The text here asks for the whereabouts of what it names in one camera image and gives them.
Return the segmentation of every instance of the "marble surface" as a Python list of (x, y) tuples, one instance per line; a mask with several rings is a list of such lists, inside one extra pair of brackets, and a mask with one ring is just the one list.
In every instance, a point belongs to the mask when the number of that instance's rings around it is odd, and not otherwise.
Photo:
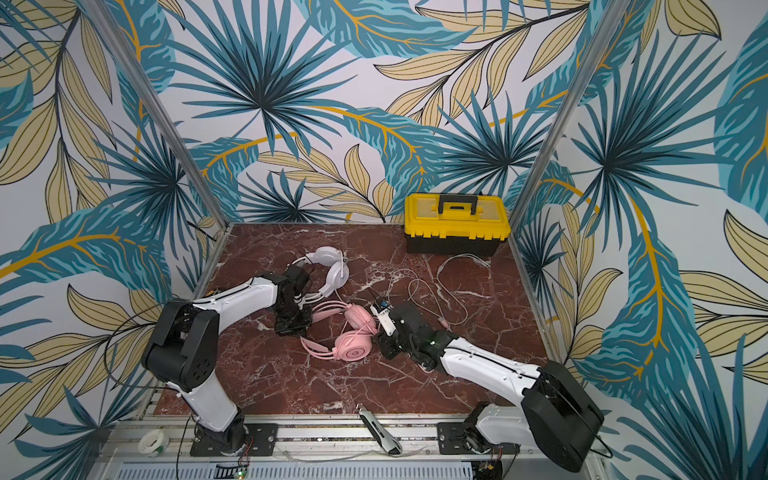
[[(346, 251), (350, 278), (339, 290), (348, 302), (366, 305), (371, 286), (393, 302), (408, 298), (413, 273), (433, 283), (447, 257), (406, 254), (402, 227), (393, 225), (251, 224), (234, 227), (210, 290), (231, 288), (265, 271), (282, 273), (295, 257), (331, 245)], [(488, 269), (467, 258), (452, 260), (440, 274), (445, 288), (467, 307), (469, 316), (453, 331), (481, 348), (522, 362), (542, 364), (546, 353), (512, 259), (502, 244)], [(325, 283), (326, 267), (312, 272), (313, 291)], [(444, 294), (446, 318), (458, 322), (464, 311)], [(413, 296), (437, 310), (423, 283)], [(435, 327), (436, 317), (424, 313)], [(273, 315), (258, 312), (225, 330), (219, 342), (217, 375), (230, 398), (246, 414), (352, 413), (357, 403), (381, 413), (467, 413), (479, 401), (508, 405), (483, 388), (439, 372), (423, 372), (408, 356), (388, 361), (374, 346), (362, 361), (314, 359), (296, 337), (278, 337)], [(310, 338), (333, 344), (342, 315), (310, 327)], [(156, 415), (188, 413), (183, 401), (164, 392)]]

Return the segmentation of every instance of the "white tape roll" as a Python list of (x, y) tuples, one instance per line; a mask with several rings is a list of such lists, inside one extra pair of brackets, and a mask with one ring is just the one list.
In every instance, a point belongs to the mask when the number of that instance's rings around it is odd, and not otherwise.
[(161, 454), (169, 442), (168, 435), (165, 435), (160, 429), (151, 430), (141, 437), (139, 441), (139, 453), (149, 457), (156, 457)]

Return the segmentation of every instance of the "gray utility knife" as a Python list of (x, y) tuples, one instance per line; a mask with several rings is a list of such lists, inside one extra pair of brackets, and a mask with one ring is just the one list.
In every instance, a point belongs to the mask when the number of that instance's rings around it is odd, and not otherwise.
[(391, 436), (389, 432), (384, 429), (382, 424), (379, 423), (379, 420), (376, 420), (376, 417), (373, 416), (370, 410), (362, 405), (359, 407), (360, 419), (366, 424), (368, 431), (371, 432), (371, 435), (376, 439), (379, 446), (390, 455), (400, 455), (402, 453), (400, 442), (395, 440), (395, 437)]

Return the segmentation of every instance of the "toolbox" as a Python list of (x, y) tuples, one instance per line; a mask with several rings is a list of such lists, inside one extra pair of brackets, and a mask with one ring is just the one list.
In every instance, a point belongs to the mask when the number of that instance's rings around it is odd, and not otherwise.
[(411, 194), (406, 198), (408, 253), (490, 257), (510, 233), (499, 197)]

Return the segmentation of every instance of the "toolbox lid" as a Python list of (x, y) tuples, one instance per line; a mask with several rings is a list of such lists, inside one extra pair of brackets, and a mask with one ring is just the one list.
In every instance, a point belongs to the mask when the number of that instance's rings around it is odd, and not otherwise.
[(406, 234), (411, 237), (506, 240), (510, 233), (499, 197), (411, 194), (406, 198)]

